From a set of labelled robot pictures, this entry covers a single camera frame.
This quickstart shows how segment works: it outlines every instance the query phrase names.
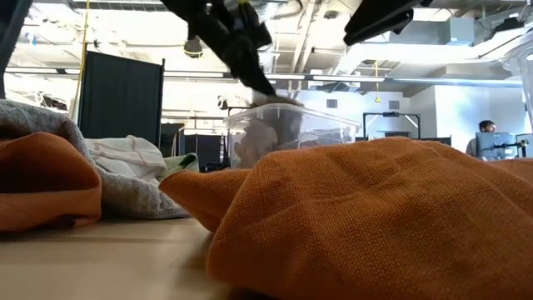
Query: orange towel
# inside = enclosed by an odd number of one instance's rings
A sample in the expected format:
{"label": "orange towel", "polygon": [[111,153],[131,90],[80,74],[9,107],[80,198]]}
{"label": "orange towel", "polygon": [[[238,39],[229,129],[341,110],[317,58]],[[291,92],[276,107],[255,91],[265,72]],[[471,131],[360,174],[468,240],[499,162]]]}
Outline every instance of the orange towel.
{"label": "orange towel", "polygon": [[94,222],[101,194],[94,166],[67,140],[38,132],[0,141],[0,232]]}
{"label": "orange towel", "polygon": [[532,299],[533,161],[402,138],[178,172],[161,190],[215,232],[207,271],[280,299]]}

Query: gray towel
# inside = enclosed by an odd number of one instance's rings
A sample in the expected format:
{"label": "gray towel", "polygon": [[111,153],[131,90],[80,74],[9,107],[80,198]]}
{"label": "gray towel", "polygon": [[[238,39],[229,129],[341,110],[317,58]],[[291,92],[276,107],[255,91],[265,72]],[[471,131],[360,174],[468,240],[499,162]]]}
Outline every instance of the gray towel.
{"label": "gray towel", "polygon": [[[0,99],[0,138],[51,133],[68,140],[94,164],[83,135],[67,116],[50,110]],[[102,205],[131,218],[183,218],[189,214],[159,188],[143,180],[112,174],[95,167],[102,178]]]}

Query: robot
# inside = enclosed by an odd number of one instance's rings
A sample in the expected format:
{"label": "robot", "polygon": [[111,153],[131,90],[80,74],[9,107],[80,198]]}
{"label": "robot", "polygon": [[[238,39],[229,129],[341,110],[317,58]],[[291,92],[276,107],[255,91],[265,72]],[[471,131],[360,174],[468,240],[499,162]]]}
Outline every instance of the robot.
{"label": "robot", "polygon": [[[400,34],[413,19],[413,7],[427,7],[432,0],[363,0],[345,27],[344,42],[351,46],[379,34]],[[267,96],[276,95],[259,63],[257,49],[272,42],[264,23],[249,0],[229,11],[224,0],[162,0],[169,11],[188,23],[189,35],[197,35],[230,69],[234,78]],[[0,98],[5,98],[3,73],[15,48],[32,0],[0,1]]]}

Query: person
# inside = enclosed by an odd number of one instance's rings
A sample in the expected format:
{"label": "person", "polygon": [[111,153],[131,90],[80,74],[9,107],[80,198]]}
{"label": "person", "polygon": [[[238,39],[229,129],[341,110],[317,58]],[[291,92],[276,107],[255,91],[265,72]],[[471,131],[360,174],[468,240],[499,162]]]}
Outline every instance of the person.
{"label": "person", "polygon": [[[496,123],[492,122],[491,120],[485,120],[480,122],[480,132],[481,133],[495,133],[496,132]],[[477,157],[477,148],[476,148],[476,139],[472,138],[468,142],[468,146],[466,147],[466,154]]]}

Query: wooden table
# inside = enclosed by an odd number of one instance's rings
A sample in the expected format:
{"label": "wooden table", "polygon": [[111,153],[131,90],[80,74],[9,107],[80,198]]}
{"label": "wooden table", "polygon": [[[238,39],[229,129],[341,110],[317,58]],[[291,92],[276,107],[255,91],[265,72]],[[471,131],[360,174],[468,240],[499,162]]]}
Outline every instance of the wooden table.
{"label": "wooden table", "polygon": [[257,298],[210,280],[195,220],[113,221],[0,242],[2,300]]}

